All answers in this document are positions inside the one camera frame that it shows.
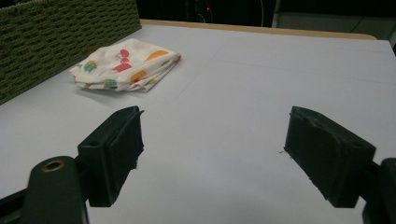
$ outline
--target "cloth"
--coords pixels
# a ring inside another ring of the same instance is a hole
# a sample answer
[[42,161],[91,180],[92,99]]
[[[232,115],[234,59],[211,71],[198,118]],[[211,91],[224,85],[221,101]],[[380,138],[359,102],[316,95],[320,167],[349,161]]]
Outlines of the cloth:
[[70,69],[78,86],[148,91],[180,60],[180,54],[136,39],[99,48]]

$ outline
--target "table edge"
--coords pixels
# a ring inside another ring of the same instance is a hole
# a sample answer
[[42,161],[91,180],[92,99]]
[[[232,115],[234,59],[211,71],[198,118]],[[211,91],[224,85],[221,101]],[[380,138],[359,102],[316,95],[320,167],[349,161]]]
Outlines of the table edge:
[[269,34],[269,35],[302,35],[302,36],[314,36],[314,37],[376,40],[374,36],[365,35],[365,34],[291,30],[291,29],[282,29],[282,28],[240,26],[240,25],[215,24],[215,23],[198,23],[198,22],[188,22],[188,21],[155,21],[155,20],[141,19],[140,22],[143,25],[149,24],[149,25],[178,26],[178,27],[201,28],[201,29],[212,29],[212,30],[251,32],[251,33]]

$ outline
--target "woven basket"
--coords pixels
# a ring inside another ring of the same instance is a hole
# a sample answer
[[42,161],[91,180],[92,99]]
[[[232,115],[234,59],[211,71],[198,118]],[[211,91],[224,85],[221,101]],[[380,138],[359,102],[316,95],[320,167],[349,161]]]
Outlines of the woven basket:
[[135,0],[13,3],[0,8],[0,105],[141,28]]

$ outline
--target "wicker basket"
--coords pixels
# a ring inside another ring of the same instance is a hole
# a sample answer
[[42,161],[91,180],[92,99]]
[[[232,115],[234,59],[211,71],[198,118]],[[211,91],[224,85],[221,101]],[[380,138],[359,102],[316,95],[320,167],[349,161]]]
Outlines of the wicker basket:
[[0,8],[0,104],[141,28],[135,0],[13,2]]

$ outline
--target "white cloth with colorful print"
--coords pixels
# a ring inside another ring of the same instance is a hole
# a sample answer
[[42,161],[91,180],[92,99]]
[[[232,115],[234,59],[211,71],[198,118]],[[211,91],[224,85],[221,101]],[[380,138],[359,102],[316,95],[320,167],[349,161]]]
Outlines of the white cloth with colorful print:
[[180,54],[136,39],[99,48],[70,69],[78,86],[148,91],[180,60]]

